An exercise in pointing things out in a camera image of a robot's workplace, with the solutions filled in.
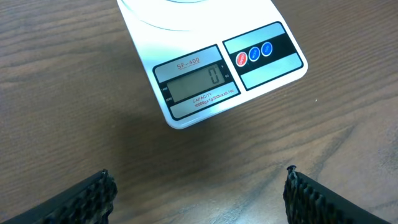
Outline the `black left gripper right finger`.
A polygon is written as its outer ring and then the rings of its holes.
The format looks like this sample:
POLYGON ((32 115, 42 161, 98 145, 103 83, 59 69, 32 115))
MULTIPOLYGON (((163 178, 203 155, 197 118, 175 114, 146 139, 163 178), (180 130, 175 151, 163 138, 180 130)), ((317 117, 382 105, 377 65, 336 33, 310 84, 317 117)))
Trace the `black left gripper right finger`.
POLYGON ((287 168, 283 199, 289 224, 389 224, 305 174, 287 168))

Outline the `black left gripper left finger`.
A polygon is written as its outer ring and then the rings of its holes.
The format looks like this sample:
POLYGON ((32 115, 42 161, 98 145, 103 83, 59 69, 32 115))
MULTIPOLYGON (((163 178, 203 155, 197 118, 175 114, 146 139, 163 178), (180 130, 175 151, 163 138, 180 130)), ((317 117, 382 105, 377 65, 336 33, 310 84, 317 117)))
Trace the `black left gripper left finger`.
POLYGON ((104 169, 5 224, 108 224, 118 189, 104 169))

